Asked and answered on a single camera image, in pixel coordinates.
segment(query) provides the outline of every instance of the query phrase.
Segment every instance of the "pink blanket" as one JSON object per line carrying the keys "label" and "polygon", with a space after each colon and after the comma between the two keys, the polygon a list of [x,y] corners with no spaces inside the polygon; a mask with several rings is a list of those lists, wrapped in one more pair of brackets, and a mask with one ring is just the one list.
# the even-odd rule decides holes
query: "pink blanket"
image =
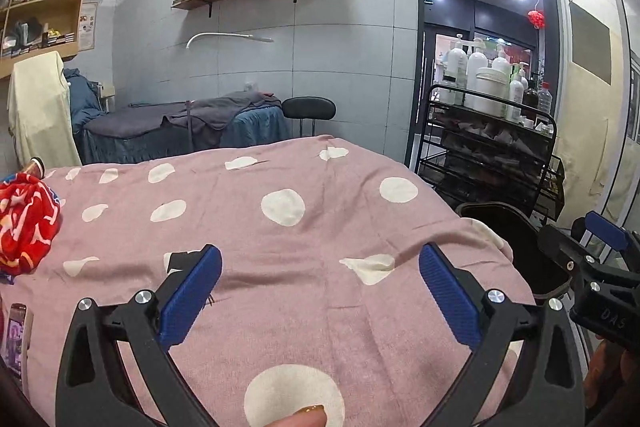
{"label": "pink blanket", "polygon": [[228,427],[262,427],[316,403],[329,427],[420,425],[469,355],[418,273],[428,241],[485,288],[533,303],[510,261],[418,176],[328,136],[59,169],[46,182],[62,199],[62,229],[36,272],[3,287],[2,299],[34,313],[31,401],[51,425],[78,301],[123,303],[157,288],[172,251],[211,243],[223,255],[215,302],[171,355]]}

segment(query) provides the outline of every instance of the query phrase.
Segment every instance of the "fingernail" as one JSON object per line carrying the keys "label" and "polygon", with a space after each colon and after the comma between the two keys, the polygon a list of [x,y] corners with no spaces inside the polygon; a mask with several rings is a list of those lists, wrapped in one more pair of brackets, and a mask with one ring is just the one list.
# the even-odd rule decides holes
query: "fingernail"
{"label": "fingernail", "polygon": [[303,407],[299,411],[296,411],[294,414],[300,414],[303,412],[312,412],[312,411],[323,411],[324,405],[312,405],[311,407]]}

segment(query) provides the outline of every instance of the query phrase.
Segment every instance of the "trash bin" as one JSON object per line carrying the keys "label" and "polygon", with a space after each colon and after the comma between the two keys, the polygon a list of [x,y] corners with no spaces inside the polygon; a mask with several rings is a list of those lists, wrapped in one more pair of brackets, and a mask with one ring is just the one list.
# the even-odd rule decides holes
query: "trash bin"
{"label": "trash bin", "polygon": [[569,276],[538,249],[538,230],[517,208],[506,203],[463,203],[456,213],[481,221],[513,250],[513,266],[527,281],[536,301],[559,297],[569,289]]}

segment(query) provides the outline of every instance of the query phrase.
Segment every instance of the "cream towel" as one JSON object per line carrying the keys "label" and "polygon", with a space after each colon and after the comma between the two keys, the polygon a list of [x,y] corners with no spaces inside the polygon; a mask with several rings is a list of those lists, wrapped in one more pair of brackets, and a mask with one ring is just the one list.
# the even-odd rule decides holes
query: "cream towel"
{"label": "cream towel", "polygon": [[14,66],[7,109],[18,163],[39,156],[47,168],[82,165],[71,131],[69,86],[58,52]]}

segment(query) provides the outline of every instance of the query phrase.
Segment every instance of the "chair backrest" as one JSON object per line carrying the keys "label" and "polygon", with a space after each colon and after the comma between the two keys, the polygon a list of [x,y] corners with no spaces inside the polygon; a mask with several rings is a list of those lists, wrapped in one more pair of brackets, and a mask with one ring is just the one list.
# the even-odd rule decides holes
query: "chair backrest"
{"label": "chair backrest", "polygon": [[331,120],[335,103],[319,96],[297,96],[282,102],[282,112],[292,120]]}

